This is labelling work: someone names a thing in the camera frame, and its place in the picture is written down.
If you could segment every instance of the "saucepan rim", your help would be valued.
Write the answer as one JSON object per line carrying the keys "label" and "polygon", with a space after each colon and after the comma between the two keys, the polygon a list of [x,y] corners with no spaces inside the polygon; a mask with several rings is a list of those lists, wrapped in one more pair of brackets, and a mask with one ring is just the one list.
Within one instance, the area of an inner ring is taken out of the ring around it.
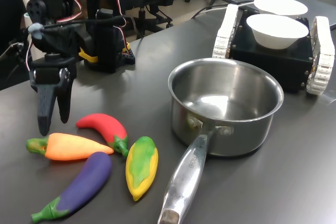
{"label": "saucepan rim", "polygon": [[[252,69],[255,69],[256,71],[259,71],[260,73],[264,74],[266,76],[267,79],[269,79],[271,82],[274,83],[275,87],[276,87],[276,90],[278,91],[279,93],[279,99],[278,99],[278,103],[277,105],[270,111],[268,112],[267,114],[265,115],[262,115],[260,117],[257,117],[257,118],[252,118],[252,119],[246,119],[246,120],[223,120],[223,119],[219,119],[219,118],[213,118],[211,116],[204,116],[198,112],[196,112],[195,110],[189,108],[187,105],[185,105],[182,101],[180,101],[177,96],[175,95],[174,91],[173,91],[173,87],[172,87],[172,83],[173,83],[173,80],[175,78],[175,76],[182,70],[184,70],[185,68],[187,68],[187,66],[191,65],[191,64],[195,64],[196,62],[200,62],[200,61],[217,61],[217,62],[224,62],[224,63],[228,63],[228,64],[239,64],[239,65],[242,65],[242,66],[245,66],[245,67],[248,67],[248,68],[252,68]],[[191,111],[193,113],[195,113],[196,115],[199,115],[199,116],[202,116],[206,119],[210,119],[210,120],[215,120],[215,121],[222,121],[222,122],[253,122],[253,121],[258,121],[258,120],[261,120],[261,119],[264,119],[264,118],[267,118],[268,116],[274,114],[282,105],[283,101],[284,101],[284,91],[282,90],[282,87],[281,85],[278,83],[278,81],[273,77],[271,76],[269,73],[267,73],[266,71],[256,67],[256,66],[253,66],[251,64],[248,64],[248,63],[245,63],[245,62],[242,62],[242,61],[238,61],[238,60],[231,60],[231,59],[219,59],[219,58],[202,58],[202,59],[196,59],[196,60],[190,60],[190,61],[187,61],[179,66],[177,66],[169,75],[168,77],[168,88],[169,88],[169,91],[171,93],[171,95],[173,96],[173,98],[180,104],[182,105],[183,107],[185,107],[188,111]]]}

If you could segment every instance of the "purple eggplant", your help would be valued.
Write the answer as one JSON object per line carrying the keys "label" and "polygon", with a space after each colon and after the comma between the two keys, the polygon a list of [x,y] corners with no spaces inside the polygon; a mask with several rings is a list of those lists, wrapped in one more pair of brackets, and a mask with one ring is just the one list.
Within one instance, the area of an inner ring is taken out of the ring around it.
{"label": "purple eggplant", "polygon": [[41,212],[32,214],[33,222],[63,217],[76,211],[91,199],[105,184],[111,174],[112,162],[104,152],[95,152],[71,185]]}

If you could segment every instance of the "metal pot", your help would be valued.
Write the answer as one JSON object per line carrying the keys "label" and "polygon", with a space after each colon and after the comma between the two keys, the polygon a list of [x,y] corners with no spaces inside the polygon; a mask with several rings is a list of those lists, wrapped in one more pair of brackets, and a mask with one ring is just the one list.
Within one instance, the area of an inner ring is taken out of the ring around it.
{"label": "metal pot", "polygon": [[180,224],[196,193],[206,154],[239,156],[260,147],[284,93],[267,72],[216,58],[178,66],[168,86],[172,130],[190,146],[167,187],[158,224]]}

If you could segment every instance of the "toy eggplant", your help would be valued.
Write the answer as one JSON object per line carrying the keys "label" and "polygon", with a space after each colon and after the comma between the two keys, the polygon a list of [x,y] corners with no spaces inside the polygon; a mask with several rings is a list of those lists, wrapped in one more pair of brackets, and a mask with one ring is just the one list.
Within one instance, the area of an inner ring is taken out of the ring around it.
{"label": "toy eggplant", "polygon": [[59,161],[88,158],[95,152],[113,153],[110,147],[93,140],[62,133],[53,133],[45,138],[29,139],[26,147],[30,152]]}
{"label": "toy eggplant", "polygon": [[76,126],[95,129],[112,149],[127,157],[127,132],[117,119],[101,113],[91,114],[80,119]]}
{"label": "toy eggplant", "polygon": [[41,212],[32,214],[34,223],[71,214],[91,199],[111,174],[110,157],[103,152],[93,153],[71,185]]}
{"label": "toy eggplant", "polygon": [[158,161],[158,150],[151,138],[143,136],[132,145],[126,160],[126,181],[135,201],[153,183]]}

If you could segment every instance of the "toy vegetable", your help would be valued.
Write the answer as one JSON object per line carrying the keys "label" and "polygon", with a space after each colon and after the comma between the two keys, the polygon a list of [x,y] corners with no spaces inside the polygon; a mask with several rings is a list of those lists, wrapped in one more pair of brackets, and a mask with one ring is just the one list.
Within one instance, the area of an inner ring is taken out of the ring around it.
{"label": "toy vegetable", "polygon": [[106,114],[91,114],[80,119],[76,126],[79,128],[94,128],[104,137],[112,149],[127,157],[127,132],[117,119]]}
{"label": "toy vegetable", "polygon": [[63,217],[76,211],[91,199],[111,174],[110,157],[103,152],[93,153],[71,185],[41,212],[32,214],[33,222]]}
{"label": "toy vegetable", "polygon": [[30,152],[60,161],[87,158],[95,152],[113,153],[110,147],[93,140],[62,133],[53,133],[45,138],[29,139],[26,147]]}
{"label": "toy vegetable", "polygon": [[131,147],[126,160],[126,181],[135,201],[149,189],[154,181],[159,155],[153,140],[139,138]]}

